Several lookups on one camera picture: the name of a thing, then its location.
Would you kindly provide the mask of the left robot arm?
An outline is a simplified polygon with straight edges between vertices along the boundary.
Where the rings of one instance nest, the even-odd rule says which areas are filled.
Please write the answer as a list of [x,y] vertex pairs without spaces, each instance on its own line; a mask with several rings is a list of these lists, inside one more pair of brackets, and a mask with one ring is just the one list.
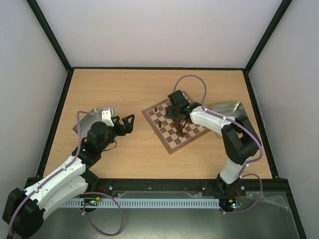
[[82,194],[93,194],[97,176],[89,169],[101,159],[101,154],[115,142],[117,136],[133,131],[135,115],[110,117],[101,112],[102,119],[94,122],[86,136],[64,163],[40,181],[21,190],[13,189],[7,198],[2,219],[10,236],[27,239],[34,235],[44,221],[65,202]]

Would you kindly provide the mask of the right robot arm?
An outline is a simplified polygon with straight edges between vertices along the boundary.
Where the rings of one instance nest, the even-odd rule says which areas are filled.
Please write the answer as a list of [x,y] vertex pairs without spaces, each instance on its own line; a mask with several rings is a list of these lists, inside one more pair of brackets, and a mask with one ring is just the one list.
[[230,194],[249,159],[257,151],[262,152],[261,142],[249,119],[246,116],[228,117],[197,102],[191,104],[180,90],[169,94],[168,99],[171,103],[167,109],[168,118],[203,126],[222,137],[228,159],[219,174],[221,180],[217,189],[223,195]]

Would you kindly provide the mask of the pile of dark chess pieces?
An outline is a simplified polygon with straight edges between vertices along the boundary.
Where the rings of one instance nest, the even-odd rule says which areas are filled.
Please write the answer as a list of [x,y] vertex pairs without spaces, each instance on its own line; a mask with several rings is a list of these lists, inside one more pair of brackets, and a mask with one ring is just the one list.
[[[165,119],[166,120],[171,120],[171,119],[168,119],[166,117],[166,107],[165,107],[165,115],[164,115]],[[175,133],[178,137],[182,137],[184,138],[186,133],[183,132],[183,129],[185,128],[186,126],[186,122],[184,122],[184,124],[182,124],[182,121],[181,120],[171,120],[171,123],[172,123],[172,128],[175,128]]]

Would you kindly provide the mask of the wooden chess board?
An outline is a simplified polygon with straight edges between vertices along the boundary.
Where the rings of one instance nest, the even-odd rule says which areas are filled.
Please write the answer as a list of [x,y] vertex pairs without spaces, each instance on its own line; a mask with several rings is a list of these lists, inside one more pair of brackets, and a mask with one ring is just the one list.
[[[164,117],[165,107],[167,106],[171,106],[169,99],[160,101],[159,103],[143,110],[143,115],[167,150],[168,154],[174,154],[178,150],[210,132],[209,129],[203,126],[187,122],[183,129],[183,132],[186,133],[185,137],[178,137],[175,133],[175,128],[171,127],[171,120],[166,120]],[[161,128],[158,127],[159,121],[161,121]]]

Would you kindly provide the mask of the silver tin lid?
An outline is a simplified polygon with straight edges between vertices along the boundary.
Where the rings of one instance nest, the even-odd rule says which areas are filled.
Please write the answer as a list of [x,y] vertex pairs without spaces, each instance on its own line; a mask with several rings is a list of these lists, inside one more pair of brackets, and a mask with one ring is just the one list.
[[101,120],[101,110],[98,108],[93,108],[89,111],[89,115],[84,115],[80,119],[80,134],[82,137],[87,135],[88,130],[91,128],[92,124]]

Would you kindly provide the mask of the gold tin box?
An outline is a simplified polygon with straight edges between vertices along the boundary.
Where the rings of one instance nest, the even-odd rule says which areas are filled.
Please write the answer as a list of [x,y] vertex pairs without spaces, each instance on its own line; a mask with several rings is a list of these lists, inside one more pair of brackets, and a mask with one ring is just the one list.
[[211,110],[228,117],[248,116],[241,102],[226,102],[213,105]]

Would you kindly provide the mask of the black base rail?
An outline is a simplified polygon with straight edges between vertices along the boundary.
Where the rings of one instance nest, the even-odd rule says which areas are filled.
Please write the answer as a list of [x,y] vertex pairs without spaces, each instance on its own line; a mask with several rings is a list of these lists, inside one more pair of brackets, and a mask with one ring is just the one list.
[[215,179],[98,179],[95,189],[108,195],[124,192],[188,192],[219,197],[225,194]]

